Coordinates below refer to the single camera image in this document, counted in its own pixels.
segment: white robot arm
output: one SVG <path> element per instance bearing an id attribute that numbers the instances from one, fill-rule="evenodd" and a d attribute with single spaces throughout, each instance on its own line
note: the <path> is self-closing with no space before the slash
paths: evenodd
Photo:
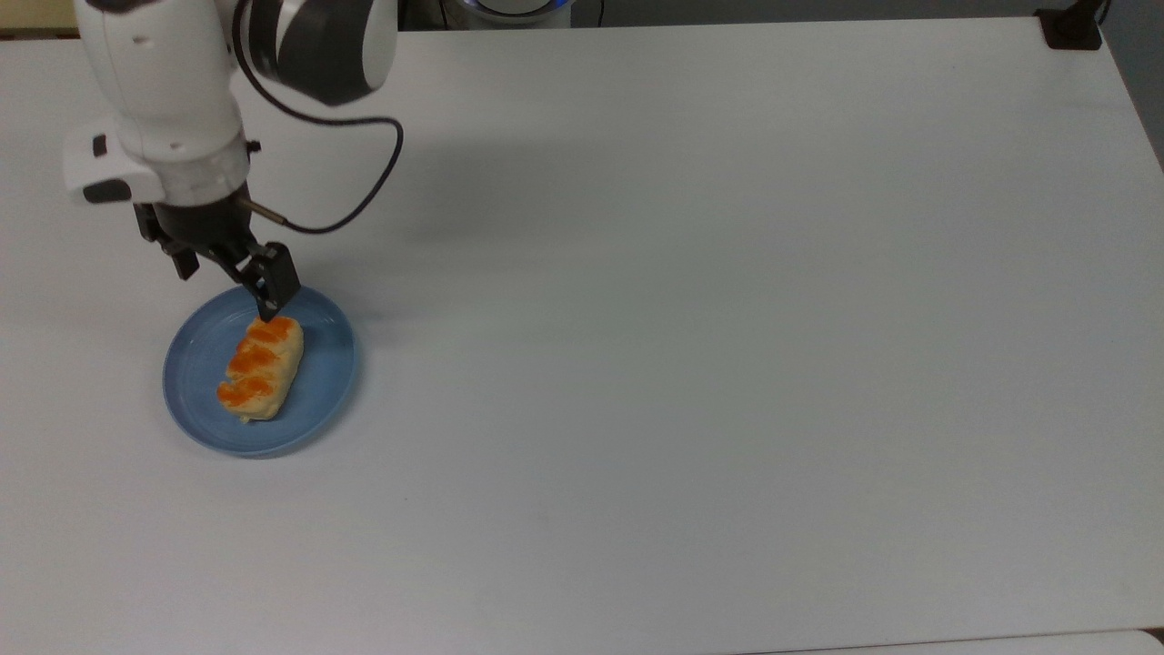
<path id="1" fill-rule="evenodd" d="M 229 90 L 233 55 L 326 105 L 355 100 L 388 74 L 396 0 L 73 0 L 73 6 L 114 114 L 66 137 L 70 195 L 133 202 L 142 236 L 161 243 L 183 279 L 198 269 L 201 255 L 255 296 L 260 315 L 274 316 L 299 280 L 284 245 L 260 244 L 250 233 L 250 212 L 261 206 L 250 200 L 246 180 L 257 145 L 246 140 Z M 233 51 L 236 42 L 241 54 Z"/>

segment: bread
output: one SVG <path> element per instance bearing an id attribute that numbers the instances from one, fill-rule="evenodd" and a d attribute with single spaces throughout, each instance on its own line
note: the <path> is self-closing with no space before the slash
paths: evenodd
<path id="1" fill-rule="evenodd" d="M 227 412 L 247 421 L 269 421 L 278 414 L 303 357 L 303 327 L 293 318 L 255 318 L 226 368 L 229 382 L 219 384 L 218 399 Z"/>

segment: table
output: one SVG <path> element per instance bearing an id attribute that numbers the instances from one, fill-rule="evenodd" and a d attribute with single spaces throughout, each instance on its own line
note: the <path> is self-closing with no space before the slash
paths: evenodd
<path id="1" fill-rule="evenodd" d="M 90 76 L 0 44 L 0 652 L 1164 625 L 1164 177 L 1106 49 L 1032 19 L 402 35 L 341 109 L 405 124 L 381 197 L 257 227 L 363 362 L 260 462 L 162 400 L 225 275 L 65 200 Z M 260 201 L 322 223 L 375 178 L 390 134 L 236 90 Z"/>

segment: cable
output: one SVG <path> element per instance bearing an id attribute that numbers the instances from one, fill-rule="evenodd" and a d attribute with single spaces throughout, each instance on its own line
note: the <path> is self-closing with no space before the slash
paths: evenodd
<path id="1" fill-rule="evenodd" d="M 250 85 L 255 87 L 255 91 L 263 97 L 268 102 L 275 106 L 275 108 L 288 114 L 291 118 L 297 118 L 304 122 L 310 122 L 313 124 L 324 124 L 328 127 L 345 127 L 349 124 L 378 124 L 388 123 L 396 128 L 396 147 L 392 149 L 392 156 L 388 159 L 388 165 L 384 166 L 384 172 L 379 173 L 379 179 L 372 185 L 371 191 L 360 200 L 356 208 L 352 209 L 347 215 L 336 220 L 335 222 L 324 226 L 324 227 L 304 227 L 303 225 L 296 225 L 290 220 L 284 220 L 283 225 L 296 232 L 301 232 L 304 234 L 327 234 L 328 232 L 335 232 L 340 227 L 352 222 L 352 219 L 360 215 L 360 212 L 367 207 L 376 193 L 379 192 L 381 186 L 388 179 L 388 176 L 396 168 L 397 159 L 400 158 L 400 150 L 404 148 L 404 126 L 400 121 L 391 116 L 363 116 L 363 118 L 319 118 L 311 114 L 305 114 L 303 112 L 292 109 L 291 107 L 284 105 L 278 98 L 271 95 L 270 91 L 263 87 L 258 83 L 258 78 L 255 77 L 255 71 L 250 70 L 250 64 L 247 63 L 247 57 L 242 51 L 242 13 L 250 6 L 250 0 L 239 0 L 239 5 L 234 8 L 234 20 L 230 24 L 230 37 L 234 41 L 234 56 L 239 59 L 239 67 L 242 69 L 242 74 L 247 76 L 250 80 Z"/>

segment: plate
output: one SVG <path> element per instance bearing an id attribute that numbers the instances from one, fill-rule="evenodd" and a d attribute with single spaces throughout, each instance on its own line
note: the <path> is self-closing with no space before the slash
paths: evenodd
<path id="1" fill-rule="evenodd" d="M 283 308 L 303 326 L 303 359 L 283 408 L 243 423 L 219 405 L 219 383 L 255 319 L 255 299 L 239 286 L 198 308 L 165 356 L 163 392 L 173 421 L 206 448 L 239 457 L 283 453 L 315 435 L 339 412 L 356 373 L 355 336 L 339 306 L 303 286 Z"/>

